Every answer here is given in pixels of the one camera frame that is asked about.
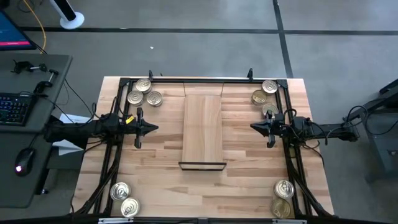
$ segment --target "wooden table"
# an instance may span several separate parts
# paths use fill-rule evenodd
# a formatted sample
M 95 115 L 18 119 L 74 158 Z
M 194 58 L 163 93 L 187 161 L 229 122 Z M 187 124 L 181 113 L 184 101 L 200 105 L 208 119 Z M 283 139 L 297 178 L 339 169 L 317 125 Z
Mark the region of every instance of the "wooden table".
M 98 114 L 109 113 L 119 79 L 104 77 Z M 304 81 L 287 81 L 292 107 L 299 116 L 311 118 Z M 260 88 L 260 84 L 153 83 L 152 90 L 161 92 L 164 102 L 158 108 L 144 103 L 142 109 L 144 119 L 159 129 L 142 138 L 142 149 L 134 147 L 135 135 L 125 135 L 118 173 L 118 182 L 128 183 L 132 196 L 141 202 L 139 216 L 274 217 L 270 211 L 275 198 L 273 186 L 278 180 L 287 179 L 287 169 L 282 141 L 277 138 L 275 146 L 268 149 L 267 138 L 249 126 L 263 119 L 261 106 L 254 106 L 250 100 L 253 91 Z M 182 158 L 187 93 L 221 94 L 223 158 L 228 164 L 222 172 L 182 171 L 178 166 Z M 267 102 L 275 104 L 275 97 L 268 97 Z M 131 106 L 130 112 L 135 113 L 135 107 Z M 83 205 L 98 185 L 105 147 L 98 146 L 85 155 L 73 199 L 75 209 Z M 313 151 L 301 151 L 309 189 L 326 211 L 333 213 L 321 158 Z M 104 191 L 102 208 L 108 189 Z M 304 212 L 301 194 L 298 199 Z M 114 203 L 113 215 L 121 216 L 120 204 Z

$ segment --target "tin can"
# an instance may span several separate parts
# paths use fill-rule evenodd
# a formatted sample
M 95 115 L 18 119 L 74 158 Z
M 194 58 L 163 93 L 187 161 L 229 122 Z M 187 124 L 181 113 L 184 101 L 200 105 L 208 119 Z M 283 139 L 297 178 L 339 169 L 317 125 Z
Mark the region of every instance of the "tin can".
M 128 198 L 128 196 L 130 195 L 130 191 L 131 189 L 126 183 L 116 183 L 111 187 L 111 198 L 113 200 L 124 200 Z
M 121 206 L 122 215 L 126 218 L 131 218 L 137 215 L 140 209 L 140 204 L 137 199 L 126 198 Z
M 272 201 L 271 212 L 277 218 L 288 218 L 292 213 L 292 208 L 286 200 L 278 198 Z
M 262 90 L 256 90 L 251 95 L 251 101 L 254 105 L 263 105 L 266 103 L 267 95 Z
M 282 199 L 290 199 L 294 195 L 294 186 L 287 180 L 280 180 L 275 184 L 274 192 Z
M 136 83 L 136 88 L 138 91 L 142 92 L 143 94 L 147 94 L 152 89 L 152 84 L 148 79 L 140 79 Z
M 271 111 L 272 111 L 272 114 L 277 114 L 277 113 L 279 113 L 278 108 L 277 108 L 275 105 L 273 105 L 272 103 L 267 103 L 267 104 L 265 104 L 265 105 L 262 107 L 262 113 L 264 114 L 264 116 L 267 114 L 267 111 L 268 111 L 268 110 L 271 110 Z
M 133 106 L 140 106 L 144 102 L 144 95 L 140 91 L 131 91 L 127 96 L 127 100 Z
M 147 95 L 147 102 L 151 106 L 160 106 L 163 103 L 163 96 L 158 91 L 152 91 Z
M 262 90 L 269 94 L 275 93 L 278 90 L 278 84 L 272 80 L 266 80 L 262 83 Z

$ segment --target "white stand base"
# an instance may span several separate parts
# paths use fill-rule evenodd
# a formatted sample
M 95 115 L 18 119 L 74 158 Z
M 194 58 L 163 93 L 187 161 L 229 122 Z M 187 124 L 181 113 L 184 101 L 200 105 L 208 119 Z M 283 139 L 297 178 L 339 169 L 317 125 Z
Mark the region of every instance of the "white stand base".
M 72 21 L 66 21 L 65 19 L 61 18 L 60 24 L 64 29 L 76 29 L 84 23 L 85 17 L 83 14 L 80 12 L 75 12 L 75 14 L 76 18 Z

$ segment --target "concrete floor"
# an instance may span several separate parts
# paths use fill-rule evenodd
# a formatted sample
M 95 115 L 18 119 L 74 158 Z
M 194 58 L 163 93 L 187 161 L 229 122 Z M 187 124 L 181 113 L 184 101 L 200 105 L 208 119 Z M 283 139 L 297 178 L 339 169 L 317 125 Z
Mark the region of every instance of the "concrete floor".
M 272 0 L 70 0 L 86 17 L 83 27 L 276 29 Z M 290 30 L 398 30 L 398 2 L 385 0 L 279 0 Z M 35 10 L 45 26 L 59 17 L 45 1 Z M 37 26 L 30 14 L 11 6 L 20 26 Z M 38 44 L 41 32 L 28 32 Z M 348 110 L 376 96 L 398 76 L 398 35 L 286 35 L 292 71 L 304 78 L 314 121 L 341 122 Z M 68 81 L 86 102 L 97 101 L 105 75 L 154 74 L 286 77 L 278 34 L 157 34 L 48 32 L 46 51 L 74 57 Z M 65 94 L 58 101 L 64 102 Z M 67 113 L 87 116 L 73 95 Z M 368 184 L 377 167 L 362 127 L 355 143 L 322 146 L 330 195 L 343 218 L 398 223 L 398 181 Z M 77 172 L 54 172 L 49 195 L 25 210 L 1 209 L 1 219 L 63 215 Z

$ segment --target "computer monitor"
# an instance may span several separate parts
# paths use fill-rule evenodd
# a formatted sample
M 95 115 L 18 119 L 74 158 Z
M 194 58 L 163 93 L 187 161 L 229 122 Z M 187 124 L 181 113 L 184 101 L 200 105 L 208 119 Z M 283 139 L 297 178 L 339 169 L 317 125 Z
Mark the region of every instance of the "computer monitor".
M 3 10 L 0 10 L 0 51 L 34 49 L 36 49 L 35 44 Z

